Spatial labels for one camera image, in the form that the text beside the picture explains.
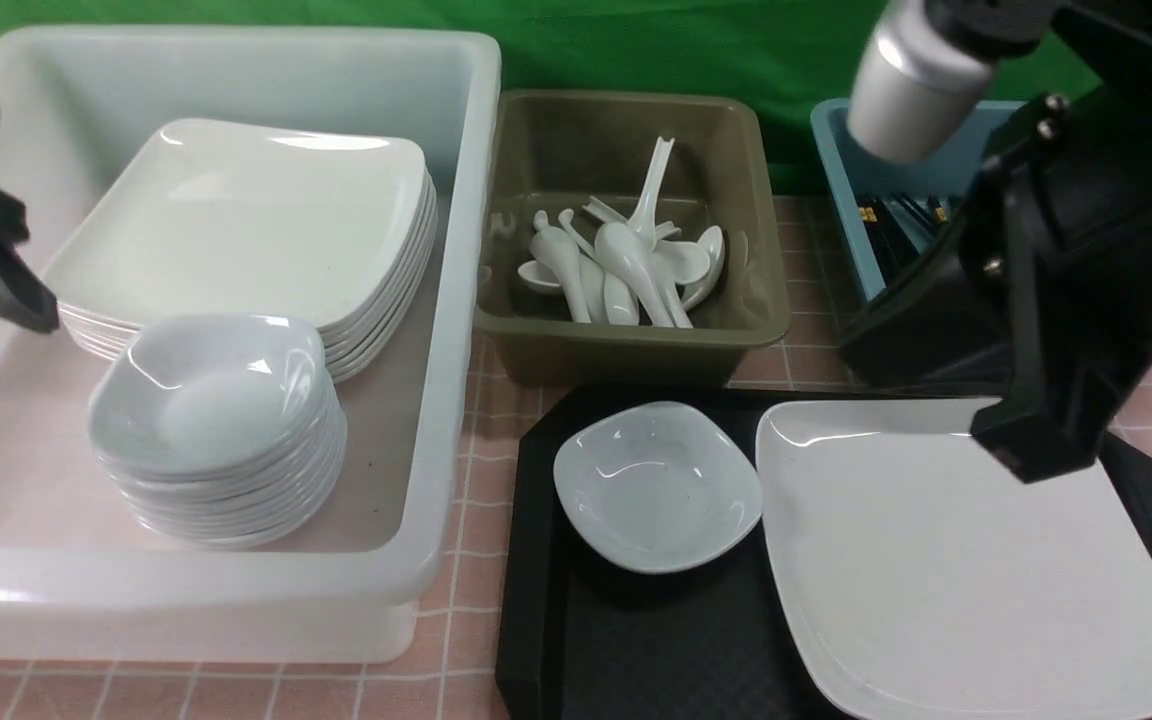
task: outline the black serving tray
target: black serving tray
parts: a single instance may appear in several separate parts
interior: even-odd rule
[[[755,720],[847,717],[795,650],[759,524],[702,568],[646,577],[602,560],[554,495],[553,460],[579,430],[628,407],[685,402],[751,460],[770,407],[873,395],[581,388],[518,444],[495,679],[511,720]],[[1152,556],[1152,458],[1108,438],[1101,462]]]

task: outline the olive green plastic bin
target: olive green plastic bin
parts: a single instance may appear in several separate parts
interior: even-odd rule
[[[598,223],[581,206],[593,195],[630,214],[658,136],[675,138],[675,147],[657,221],[673,220],[691,241],[719,225],[727,241],[723,276],[692,310],[694,329],[571,323],[561,297],[536,295],[518,279],[518,265],[531,258],[531,218],[545,210],[558,223],[559,211],[576,210],[576,229],[593,242]],[[500,96],[480,265],[475,324],[509,378],[526,386],[717,386],[751,348],[776,342],[790,324],[758,118],[721,97]]]

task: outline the white plastic bin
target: white plastic bin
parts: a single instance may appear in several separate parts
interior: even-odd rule
[[[499,74],[495,41],[470,33],[46,26],[1,38],[0,187],[26,202],[36,270],[179,118],[411,138],[444,225],[401,332],[339,388],[351,447],[328,507],[257,551],[179,547],[134,523],[83,438],[104,363],[65,333],[0,323],[0,657],[357,662],[406,650],[442,562]]]

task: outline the metal bolt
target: metal bolt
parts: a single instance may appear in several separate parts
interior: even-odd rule
[[[984,262],[984,274],[991,279],[1002,279],[1002,273],[1005,273],[1006,266],[1002,264],[1002,258],[1000,256],[992,256],[986,262]]]
[[[1063,94],[1048,94],[1043,101],[1052,113],[1064,113],[1069,108],[1069,100]]]
[[[1052,142],[1060,136],[1060,126],[1056,124],[1056,120],[1047,118],[1046,120],[1039,120],[1038,122],[1038,137],[1044,141]]]

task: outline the plastic container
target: plastic container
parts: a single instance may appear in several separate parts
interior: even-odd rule
[[[914,197],[964,195],[980,168],[980,156],[990,135],[1021,105],[1023,103],[979,103],[940,150],[914,165],[878,159],[852,141],[847,131],[849,100],[840,97],[814,106],[812,135],[838,210],[838,222],[842,225],[847,251],[851,256],[861,301],[870,302],[887,283],[882,281],[861,215],[856,214],[856,196],[892,192],[909,192]]]
[[[137,525],[83,437],[108,364],[65,333],[0,323],[0,657],[374,662],[406,650],[444,560],[499,70],[492,38],[453,32],[56,26],[1,38],[0,184],[26,202],[32,268],[179,118],[411,138],[442,214],[401,328],[338,388],[349,448],[333,497],[257,551],[188,550]]]
[[[517,279],[518,265],[530,259],[531,218],[547,210],[555,222],[559,210],[576,210],[576,228],[593,241],[598,223],[581,206],[593,195],[630,214],[658,136],[676,145],[657,221],[673,220],[685,240],[719,225],[728,252],[723,278],[691,312],[695,329],[571,323],[561,300],[535,295]],[[507,92],[493,172],[482,255],[490,273],[475,323],[513,381],[722,384],[745,351],[787,332],[767,161],[758,118],[745,105],[676,94]]]

